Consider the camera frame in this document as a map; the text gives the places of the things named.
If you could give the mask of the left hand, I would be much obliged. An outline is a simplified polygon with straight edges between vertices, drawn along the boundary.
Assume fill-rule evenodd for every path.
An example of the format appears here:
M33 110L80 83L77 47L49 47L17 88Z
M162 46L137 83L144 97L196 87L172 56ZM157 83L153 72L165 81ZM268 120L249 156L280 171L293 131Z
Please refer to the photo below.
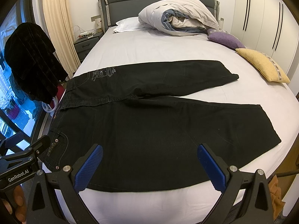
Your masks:
M27 205L24 191L21 185L18 185L14 188L13 198L14 202L17 204L16 208L12 208L10 203L3 198L1 198L1 201L3 202L10 215L15 214L17 220L19 220L21 223L26 223Z

